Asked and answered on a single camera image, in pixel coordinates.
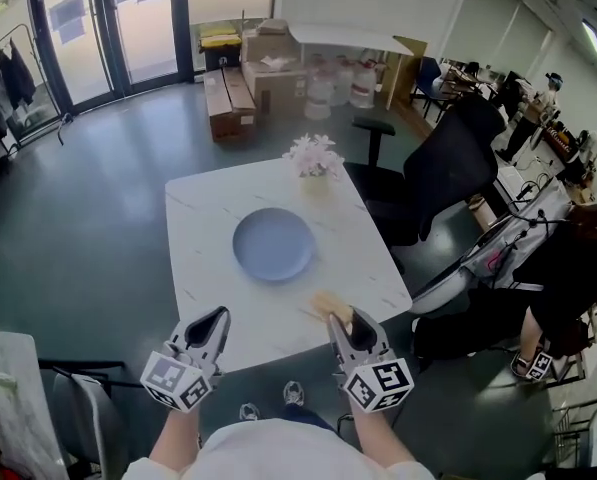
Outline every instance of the cardboard box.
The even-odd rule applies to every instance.
[[[257,30],[261,34],[287,34],[289,33],[289,25],[287,20],[268,18],[258,25]]]
[[[205,98],[214,142],[248,135],[256,107],[238,68],[205,73]]]
[[[267,56],[300,60],[300,45],[291,34],[260,34],[257,30],[245,30],[242,34],[241,62],[257,62]]]
[[[298,63],[288,71],[270,71],[261,62],[242,65],[242,74],[256,103],[259,118],[300,116],[307,101],[307,71]]]

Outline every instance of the black office chair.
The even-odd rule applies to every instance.
[[[498,90],[498,94],[491,100],[496,108],[505,107],[509,119],[513,118],[518,112],[518,105],[520,105],[523,97],[520,85],[515,83],[518,79],[522,79],[522,77],[518,73],[510,71],[502,87]]]
[[[465,73],[473,77],[478,77],[478,71],[480,71],[480,64],[477,62],[470,62],[465,66]]]
[[[368,120],[354,125],[373,130],[370,164],[346,162],[345,168],[388,247],[426,240],[436,215],[496,179],[491,141],[505,122],[481,96],[467,95],[452,106],[407,158],[402,174],[377,166],[380,135],[393,129]]]

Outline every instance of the person's leg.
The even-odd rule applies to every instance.
[[[521,290],[479,288],[470,292],[462,313],[421,318],[414,333],[414,354],[424,359],[455,359],[518,336],[529,305]]]
[[[565,165],[565,168],[558,173],[556,178],[559,181],[570,181],[571,183],[580,183],[585,174],[585,167],[582,165],[580,158],[572,160]]]
[[[499,151],[499,156],[508,162],[513,160],[514,156],[520,148],[522,148],[523,144],[527,141],[527,139],[536,131],[536,127],[538,125],[532,123],[526,118],[521,118],[516,125],[516,129],[514,133],[511,134],[509,139],[509,144],[507,144],[507,149]]]
[[[542,329],[534,314],[531,312],[531,308],[527,308],[525,313],[525,319],[522,322],[522,329],[520,331],[520,358],[531,364],[535,355],[540,338],[542,337]],[[517,368],[518,373],[525,375],[529,368],[519,366]]]
[[[315,425],[316,427],[334,432],[334,429],[325,420],[315,412],[303,407],[305,403],[305,391],[299,382],[289,381],[285,385],[285,389],[283,389],[283,396],[285,398],[285,409],[281,415],[283,420]]]

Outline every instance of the cable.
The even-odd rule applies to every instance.
[[[529,167],[531,166],[531,164],[533,164],[534,162],[540,162],[539,158],[534,158],[533,160],[531,160],[528,164],[527,167],[525,167],[524,169],[521,169],[520,167],[516,166],[516,170],[517,171],[526,171],[527,169],[529,169]]]
[[[542,186],[540,185],[540,178],[541,178],[541,176],[544,176],[544,177],[545,177],[545,179],[547,180],[547,181],[545,182],[545,184],[544,184],[544,185],[542,185]],[[538,189],[539,189],[539,190],[542,190],[544,187],[546,187],[546,186],[547,186],[547,184],[548,184],[550,181],[551,181],[551,178],[549,177],[549,175],[548,175],[546,172],[541,172],[541,173],[538,175],[538,177],[536,178],[536,183],[538,184]]]
[[[506,244],[505,247],[503,247],[502,251],[500,251],[500,254],[497,256],[497,258],[500,258],[503,254],[505,254],[505,252],[507,252],[507,254],[503,257],[503,259],[500,261],[500,263],[498,263],[496,271],[494,272],[494,278],[491,281],[491,289],[492,290],[496,289],[496,281],[498,280],[498,275],[502,271],[502,268],[505,266],[505,263],[507,262],[507,259],[509,258],[509,256],[511,256],[512,250],[515,249],[516,242],[518,242],[518,240],[525,238],[528,234],[529,234],[529,231],[527,231],[526,229],[523,229],[520,233],[518,233],[516,235],[516,237],[512,240],[512,242],[510,244]]]
[[[538,189],[538,192],[540,192],[540,186],[538,185],[538,183],[536,183],[535,181],[525,181],[521,187],[520,187],[520,192],[518,192],[518,195],[516,196],[516,200],[522,200],[523,197],[525,197],[529,192],[531,192],[533,190],[533,186],[536,186],[536,188]]]
[[[525,222],[529,222],[529,227],[535,228],[538,224],[569,224],[567,219],[554,219],[548,220],[545,218],[545,212],[542,208],[538,210],[538,218],[530,219],[528,217],[523,217],[522,215],[517,214],[516,212],[512,211],[510,205],[517,201],[510,201],[507,204],[507,211],[511,214],[512,217],[515,217],[519,220],[524,220]]]

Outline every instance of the flower vase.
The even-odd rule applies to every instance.
[[[306,194],[315,197],[323,197],[329,192],[329,176],[303,176],[300,178],[302,190]]]

